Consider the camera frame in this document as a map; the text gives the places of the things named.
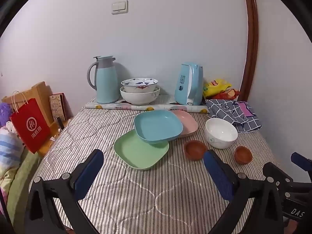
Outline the red paper shopping bag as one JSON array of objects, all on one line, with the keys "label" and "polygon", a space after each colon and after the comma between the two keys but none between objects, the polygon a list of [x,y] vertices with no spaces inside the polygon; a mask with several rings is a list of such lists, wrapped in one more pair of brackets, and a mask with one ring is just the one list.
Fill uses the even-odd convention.
[{"label": "red paper shopping bag", "polygon": [[[20,108],[16,107],[15,96],[17,94],[22,95],[24,103]],[[15,112],[10,116],[10,120],[23,143],[34,154],[50,136],[50,128],[35,98],[27,100],[22,92],[14,91],[11,100]]]}]

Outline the light blue electric kettle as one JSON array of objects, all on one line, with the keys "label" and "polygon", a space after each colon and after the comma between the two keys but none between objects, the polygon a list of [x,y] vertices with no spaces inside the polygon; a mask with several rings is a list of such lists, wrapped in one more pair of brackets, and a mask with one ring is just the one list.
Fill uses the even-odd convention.
[{"label": "light blue electric kettle", "polygon": [[203,97],[203,67],[183,63],[175,89],[175,101],[181,105],[199,106]]}]

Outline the blue patterned ceramic bowl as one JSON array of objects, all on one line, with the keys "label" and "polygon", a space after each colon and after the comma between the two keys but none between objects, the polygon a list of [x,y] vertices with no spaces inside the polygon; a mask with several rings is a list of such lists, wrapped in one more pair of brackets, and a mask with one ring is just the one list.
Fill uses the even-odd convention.
[{"label": "blue patterned ceramic bowl", "polygon": [[121,82],[124,90],[129,93],[153,92],[158,84],[153,78],[132,78]]}]

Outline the blue striped fabric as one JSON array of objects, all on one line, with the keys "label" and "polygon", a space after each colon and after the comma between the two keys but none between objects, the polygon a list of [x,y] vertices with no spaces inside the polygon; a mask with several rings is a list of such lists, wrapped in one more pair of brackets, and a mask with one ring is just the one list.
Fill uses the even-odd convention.
[{"label": "blue striped fabric", "polygon": [[24,145],[20,138],[18,138],[15,133],[10,132],[6,127],[1,127],[1,177],[3,177],[8,170],[19,167],[23,150]]}]

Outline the small brown wooden bowl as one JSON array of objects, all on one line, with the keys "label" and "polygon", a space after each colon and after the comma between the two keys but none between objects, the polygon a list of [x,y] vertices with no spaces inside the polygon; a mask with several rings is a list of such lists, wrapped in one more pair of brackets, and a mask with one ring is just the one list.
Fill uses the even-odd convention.
[{"label": "small brown wooden bowl", "polygon": [[244,146],[239,146],[235,150],[234,159],[238,164],[246,165],[253,160],[253,156],[248,148]]}]

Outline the pink square plate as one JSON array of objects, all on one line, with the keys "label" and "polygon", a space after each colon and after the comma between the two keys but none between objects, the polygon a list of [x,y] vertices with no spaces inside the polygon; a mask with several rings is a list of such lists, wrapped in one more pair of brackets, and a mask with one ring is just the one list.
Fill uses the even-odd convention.
[{"label": "pink square plate", "polygon": [[183,132],[179,137],[190,136],[198,130],[198,123],[188,112],[183,110],[172,110],[171,112],[174,113],[183,124]]}]

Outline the purple plush toy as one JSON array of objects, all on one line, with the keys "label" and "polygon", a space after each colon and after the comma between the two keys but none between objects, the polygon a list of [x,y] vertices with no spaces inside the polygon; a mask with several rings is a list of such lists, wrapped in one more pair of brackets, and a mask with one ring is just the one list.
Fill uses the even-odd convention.
[{"label": "purple plush toy", "polygon": [[0,103],[0,124],[1,127],[5,126],[10,121],[12,109],[8,103]]}]

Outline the yellow chip bag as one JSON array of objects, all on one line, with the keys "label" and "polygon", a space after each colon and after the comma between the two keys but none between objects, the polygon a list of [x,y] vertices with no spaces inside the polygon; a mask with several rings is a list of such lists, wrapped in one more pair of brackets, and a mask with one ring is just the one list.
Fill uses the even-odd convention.
[{"label": "yellow chip bag", "polygon": [[231,83],[228,83],[224,79],[216,79],[210,82],[204,83],[203,87],[203,97],[205,99],[208,99],[210,97],[213,97],[214,95],[217,95],[219,93],[222,93],[227,88],[230,88],[232,86]]}]

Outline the blue square plate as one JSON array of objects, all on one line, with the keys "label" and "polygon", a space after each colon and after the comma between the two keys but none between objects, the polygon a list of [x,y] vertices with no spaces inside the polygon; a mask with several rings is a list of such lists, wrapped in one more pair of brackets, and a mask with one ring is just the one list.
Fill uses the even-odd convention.
[{"label": "blue square plate", "polygon": [[134,119],[137,135],[149,144],[172,141],[183,132],[183,124],[171,111],[154,110],[138,114]]}]

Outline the green square plate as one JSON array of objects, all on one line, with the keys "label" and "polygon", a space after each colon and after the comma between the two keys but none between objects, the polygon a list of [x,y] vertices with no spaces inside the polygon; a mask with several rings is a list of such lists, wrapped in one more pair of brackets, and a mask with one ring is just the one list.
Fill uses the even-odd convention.
[{"label": "green square plate", "polygon": [[130,130],[114,143],[116,155],[128,166],[136,170],[147,170],[153,167],[166,155],[169,143],[148,144]]}]

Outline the fruit print rolled mat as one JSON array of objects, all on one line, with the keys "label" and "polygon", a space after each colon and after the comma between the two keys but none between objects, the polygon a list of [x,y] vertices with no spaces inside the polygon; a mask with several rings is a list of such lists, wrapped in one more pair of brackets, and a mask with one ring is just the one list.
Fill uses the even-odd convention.
[{"label": "fruit print rolled mat", "polygon": [[176,103],[174,97],[170,95],[159,95],[159,97],[149,103],[143,105],[134,105],[120,99],[115,103],[100,104],[96,99],[85,105],[89,109],[108,109],[108,110],[139,110],[139,111],[153,111],[153,110],[182,110],[188,113],[209,113],[206,105],[188,106]]}]

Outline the grey checkered cloth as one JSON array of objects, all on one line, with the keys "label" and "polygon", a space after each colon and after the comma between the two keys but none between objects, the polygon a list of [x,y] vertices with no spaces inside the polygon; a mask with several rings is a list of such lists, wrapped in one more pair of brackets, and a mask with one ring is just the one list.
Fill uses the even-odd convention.
[{"label": "grey checkered cloth", "polygon": [[209,115],[232,124],[238,133],[255,132],[262,128],[260,119],[245,101],[210,99],[206,100]]}]

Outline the patterned book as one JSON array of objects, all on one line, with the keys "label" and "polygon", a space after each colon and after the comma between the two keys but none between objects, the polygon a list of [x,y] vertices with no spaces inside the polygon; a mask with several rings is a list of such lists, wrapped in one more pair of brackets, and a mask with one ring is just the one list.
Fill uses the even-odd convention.
[{"label": "patterned book", "polygon": [[67,120],[64,93],[50,95],[49,104],[54,121],[57,120],[57,117],[59,117],[61,121]]}]

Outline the large white ceramic bowl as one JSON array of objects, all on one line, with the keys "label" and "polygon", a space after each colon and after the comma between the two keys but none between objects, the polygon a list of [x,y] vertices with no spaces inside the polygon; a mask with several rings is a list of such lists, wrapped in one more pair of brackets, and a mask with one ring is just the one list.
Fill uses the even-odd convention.
[{"label": "large white ceramic bowl", "polygon": [[152,92],[144,93],[130,93],[124,90],[124,87],[120,88],[121,97],[124,101],[133,105],[147,105],[155,101],[160,93],[160,87],[156,86],[155,90]]}]

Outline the white wall light switch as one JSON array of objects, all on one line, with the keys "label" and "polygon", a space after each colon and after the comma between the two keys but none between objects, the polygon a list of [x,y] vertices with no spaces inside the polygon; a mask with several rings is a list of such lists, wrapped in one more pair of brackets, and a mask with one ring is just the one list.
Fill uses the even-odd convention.
[{"label": "white wall light switch", "polygon": [[128,0],[125,1],[119,1],[119,2],[114,2],[111,7],[111,13],[113,15],[116,14],[126,14],[128,13]]}]

